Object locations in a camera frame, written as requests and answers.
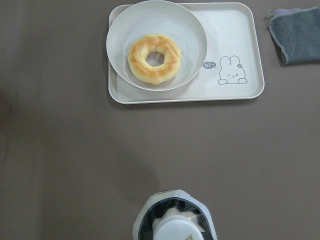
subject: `donut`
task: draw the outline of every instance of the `donut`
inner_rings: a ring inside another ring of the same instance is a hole
[[[147,63],[150,53],[164,56],[163,64]],[[178,45],[164,34],[149,34],[137,40],[130,48],[128,62],[133,75],[142,82],[159,85],[171,80],[180,69],[182,52]]]

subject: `rabbit illustration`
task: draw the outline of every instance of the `rabbit illustration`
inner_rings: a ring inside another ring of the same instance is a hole
[[[223,56],[220,59],[220,79],[218,83],[224,84],[246,84],[246,73],[240,64],[240,59],[237,56]]]

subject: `tray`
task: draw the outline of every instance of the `tray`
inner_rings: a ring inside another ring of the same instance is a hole
[[[180,3],[201,22],[207,36],[205,63],[193,80],[167,91],[127,83],[108,64],[108,91],[121,104],[240,100],[258,97],[265,81],[251,10],[237,2]],[[131,5],[116,7],[109,26]]]

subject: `blue-gray towel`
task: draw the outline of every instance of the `blue-gray towel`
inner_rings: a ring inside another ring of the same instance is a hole
[[[320,60],[320,11],[277,9],[269,22],[269,31],[281,48],[285,64]]]

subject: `towel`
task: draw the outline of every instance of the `towel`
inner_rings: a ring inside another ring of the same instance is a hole
[[[269,31],[281,48],[285,64],[320,60],[320,11],[308,9],[277,9],[269,22]]]

